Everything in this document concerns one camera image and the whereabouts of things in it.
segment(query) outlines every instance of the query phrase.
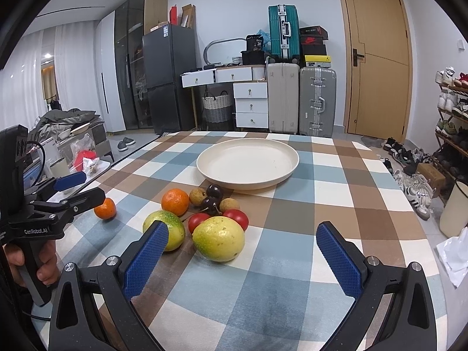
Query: tangerine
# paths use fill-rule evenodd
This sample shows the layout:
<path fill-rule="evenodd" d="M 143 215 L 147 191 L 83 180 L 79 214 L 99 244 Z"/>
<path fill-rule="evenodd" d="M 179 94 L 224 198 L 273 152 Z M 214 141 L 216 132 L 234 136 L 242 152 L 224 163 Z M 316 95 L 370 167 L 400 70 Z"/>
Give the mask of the tangerine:
<path fill-rule="evenodd" d="M 173 188 L 167 191 L 161 199 L 162 209 L 169 211 L 177 216 L 182 216 L 189 208 L 189 195 L 179 188 Z"/>
<path fill-rule="evenodd" d="M 117 208 L 112 199 L 106 198 L 102 205 L 94 208 L 94 213 L 99 219 L 107 220 L 115 217 Z"/>

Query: gray suitcase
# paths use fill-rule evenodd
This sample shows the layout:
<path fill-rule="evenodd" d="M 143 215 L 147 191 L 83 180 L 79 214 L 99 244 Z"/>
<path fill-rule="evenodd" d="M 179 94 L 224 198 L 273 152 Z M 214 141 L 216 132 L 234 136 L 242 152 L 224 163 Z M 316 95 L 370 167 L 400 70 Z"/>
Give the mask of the gray suitcase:
<path fill-rule="evenodd" d="M 331 137 L 335 123 L 336 72 L 322 67 L 300 71 L 299 132 Z"/>
<path fill-rule="evenodd" d="M 270 131 L 297 133 L 299 66 L 291 63 L 270 63 L 267 68 L 267 81 Z"/>

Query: metal screw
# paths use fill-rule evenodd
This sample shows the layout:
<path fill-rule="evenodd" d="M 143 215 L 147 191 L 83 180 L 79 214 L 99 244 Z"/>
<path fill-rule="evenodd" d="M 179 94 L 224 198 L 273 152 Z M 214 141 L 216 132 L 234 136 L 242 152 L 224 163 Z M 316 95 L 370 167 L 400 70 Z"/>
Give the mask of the metal screw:
<path fill-rule="evenodd" d="M 419 272 L 423 267 L 421 266 L 421 264 L 419 262 L 412 262 L 411 263 L 411 267 L 416 271 L 416 272 Z"/>
<path fill-rule="evenodd" d="M 117 256 L 111 256 L 111 257 L 108 257 L 108 258 L 107 258 L 106 264 L 107 264 L 108 266 L 112 266 L 112 265 L 117 264 L 117 261 L 118 261 L 118 257 L 117 257 Z"/>
<path fill-rule="evenodd" d="M 376 266 L 376 265 L 379 265 L 380 264 L 380 260 L 375 257 L 375 256 L 369 256 L 367 258 L 367 262 L 370 264 L 370 265 L 373 265 L 373 266 Z"/>
<path fill-rule="evenodd" d="M 67 265 L 65 265 L 64 270 L 65 272 L 71 272 L 74 267 L 75 267 L 75 264 L 73 264 L 72 262 L 69 262 Z"/>

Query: white sheer curtain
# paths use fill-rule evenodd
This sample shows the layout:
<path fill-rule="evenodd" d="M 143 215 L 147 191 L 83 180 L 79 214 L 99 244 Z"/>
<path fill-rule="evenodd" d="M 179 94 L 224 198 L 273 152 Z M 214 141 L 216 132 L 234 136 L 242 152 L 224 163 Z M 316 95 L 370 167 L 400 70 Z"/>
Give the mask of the white sheer curtain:
<path fill-rule="evenodd" d="M 55 79 L 62 109 L 101 114 L 94 62 L 94 21 L 55 28 Z"/>
<path fill-rule="evenodd" d="M 42 93 L 43 31 L 22 37 L 0 71 L 0 130 L 21 124 L 32 129 L 47 112 Z"/>

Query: laundry basket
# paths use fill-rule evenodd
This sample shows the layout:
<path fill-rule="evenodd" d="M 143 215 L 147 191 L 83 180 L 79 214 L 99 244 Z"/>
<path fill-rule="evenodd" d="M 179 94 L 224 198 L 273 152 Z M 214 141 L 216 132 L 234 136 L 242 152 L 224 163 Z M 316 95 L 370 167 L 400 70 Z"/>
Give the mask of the laundry basket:
<path fill-rule="evenodd" d="M 203 118 L 210 123 L 226 123 L 231 128 L 233 122 L 233 97 L 227 91 L 223 91 L 219 96 L 213 96 L 205 92 L 203 96 Z"/>
<path fill-rule="evenodd" d="M 441 231 L 449 238 L 460 235 L 468 223 L 468 186 L 455 182 L 441 216 Z"/>

